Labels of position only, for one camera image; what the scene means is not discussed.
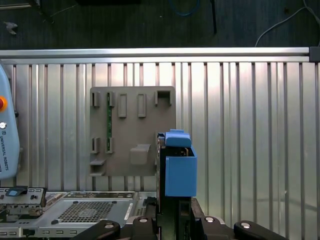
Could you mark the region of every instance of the universal robots logo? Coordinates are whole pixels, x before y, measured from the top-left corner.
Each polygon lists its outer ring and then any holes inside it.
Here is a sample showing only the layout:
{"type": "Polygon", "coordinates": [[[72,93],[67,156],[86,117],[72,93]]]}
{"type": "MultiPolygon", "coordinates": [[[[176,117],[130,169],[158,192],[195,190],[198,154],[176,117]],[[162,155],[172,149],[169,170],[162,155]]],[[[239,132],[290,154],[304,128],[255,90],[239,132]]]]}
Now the universal robots logo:
{"type": "Polygon", "coordinates": [[[4,140],[4,136],[6,134],[7,134],[6,131],[2,131],[2,135],[0,136],[0,144],[1,144],[3,161],[4,161],[4,167],[5,167],[5,170],[8,171],[9,166],[8,166],[8,159],[7,159],[7,153],[6,153],[6,145],[5,145],[5,140],[4,140]]]}

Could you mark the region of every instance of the blue 3d printed part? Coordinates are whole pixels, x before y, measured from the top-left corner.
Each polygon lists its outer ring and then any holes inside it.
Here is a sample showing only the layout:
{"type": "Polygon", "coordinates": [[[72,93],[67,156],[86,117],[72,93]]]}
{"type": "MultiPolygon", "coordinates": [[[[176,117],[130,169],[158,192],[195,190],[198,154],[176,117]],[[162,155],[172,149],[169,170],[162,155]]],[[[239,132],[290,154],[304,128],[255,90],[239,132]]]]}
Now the blue 3d printed part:
{"type": "Polygon", "coordinates": [[[197,154],[190,135],[172,129],[165,133],[165,146],[186,148],[187,156],[166,156],[165,195],[167,197],[195,197],[197,195],[197,154]]]}

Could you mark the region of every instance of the white cable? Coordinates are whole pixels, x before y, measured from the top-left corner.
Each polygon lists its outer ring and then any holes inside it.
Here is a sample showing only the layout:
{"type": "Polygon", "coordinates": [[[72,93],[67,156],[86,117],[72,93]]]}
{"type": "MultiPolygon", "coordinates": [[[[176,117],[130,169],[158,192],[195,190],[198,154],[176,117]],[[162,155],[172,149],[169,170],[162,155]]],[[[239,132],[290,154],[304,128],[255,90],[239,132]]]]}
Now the white cable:
{"type": "Polygon", "coordinates": [[[312,10],[312,8],[308,7],[306,0],[303,0],[303,4],[306,7],[306,9],[313,15],[314,19],[316,20],[316,22],[319,25],[319,31],[320,31],[320,19],[318,18],[318,16],[315,14],[315,12],[312,10]]]}
{"type": "Polygon", "coordinates": [[[290,17],[286,18],[286,19],[283,20],[283,21],[280,21],[280,22],[276,23],[275,25],[273,25],[272,27],[270,27],[269,29],[267,29],[264,33],[262,33],[262,34],[260,35],[260,37],[259,37],[258,40],[256,41],[254,47],[256,48],[256,47],[258,46],[258,43],[260,42],[261,38],[262,38],[265,34],[267,34],[268,32],[270,32],[272,29],[278,27],[279,25],[284,24],[285,22],[289,21],[290,19],[292,19],[295,15],[297,15],[298,13],[300,13],[300,12],[301,12],[302,10],[304,10],[304,9],[306,9],[305,6],[302,7],[302,8],[300,8],[298,11],[296,11],[296,12],[295,12],[294,14],[292,14],[290,17]]]}
{"type": "Polygon", "coordinates": [[[278,27],[279,25],[281,24],[284,24],[285,22],[289,21],[291,18],[293,18],[295,15],[297,15],[298,13],[300,13],[302,10],[304,9],[307,9],[314,17],[314,19],[316,20],[316,22],[318,23],[319,25],[319,30],[320,30],[320,19],[318,18],[318,16],[315,14],[315,12],[312,10],[312,8],[308,7],[307,6],[307,3],[306,3],[306,0],[303,0],[303,4],[304,4],[304,7],[300,8],[298,11],[296,11],[294,14],[292,14],[291,16],[289,16],[288,18],[286,18],[285,20],[283,21],[280,21],[278,22],[277,24],[273,25],[272,27],[270,27],[269,29],[267,29],[264,33],[262,33],[258,40],[256,41],[254,47],[257,47],[261,38],[267,34],[268,32],[270,32],[271,30],[273,30],[274,28],[278,27]]]}

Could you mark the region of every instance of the silver metal frame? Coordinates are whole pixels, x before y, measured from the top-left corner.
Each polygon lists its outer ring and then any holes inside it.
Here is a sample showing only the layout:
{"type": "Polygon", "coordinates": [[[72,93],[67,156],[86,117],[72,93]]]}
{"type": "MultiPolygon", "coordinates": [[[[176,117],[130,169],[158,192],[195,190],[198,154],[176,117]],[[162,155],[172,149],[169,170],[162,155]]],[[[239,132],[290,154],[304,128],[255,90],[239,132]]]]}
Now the silver metal frame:
{"type": "Polygon", "coordinates": [[[136,48],[0,50],[6,64],[308,62],[309,48],[136,48]]]}
{"type": "Polygon", "coordinates": [[[88,177],[89,92],[174,86],[204,213],[320,238],[320,65],[309,48],[5,50],[0,59],[25,148],[19,174],[1,186],[155,191],[154,176],[88,177]]]}

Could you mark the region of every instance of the dark floor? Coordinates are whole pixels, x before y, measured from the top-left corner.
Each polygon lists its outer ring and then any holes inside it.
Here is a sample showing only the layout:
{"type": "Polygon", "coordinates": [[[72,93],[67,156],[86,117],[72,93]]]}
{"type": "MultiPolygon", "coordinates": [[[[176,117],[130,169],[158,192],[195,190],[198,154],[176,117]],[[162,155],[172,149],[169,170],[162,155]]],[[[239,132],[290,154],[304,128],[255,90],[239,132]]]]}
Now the dark floor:
{"type": "MultiPolygon", "coordinates": [[[[196,0],[172,0],[183,11],[196,0]]],[[[16,36],[0,28],[0,49],[85,49],[142,47],[253,47],[259,35],[303,6],[302,0],[215,0],[214,35],[210,0],[199,0],[191,16],[179,16],[168,0],[141,4],[79,6],[43,22],[34,9],[2,10],[0,20],[18,25],[16,36]]],[[[320,1],[307,0],[320,14],[320,1]]],[[[52,15],[74,0],[43,0],[52,15]]],[[[260,47],[303,47],[318,44],[319,27],[306,10],[262,38],[260,47]]]]}

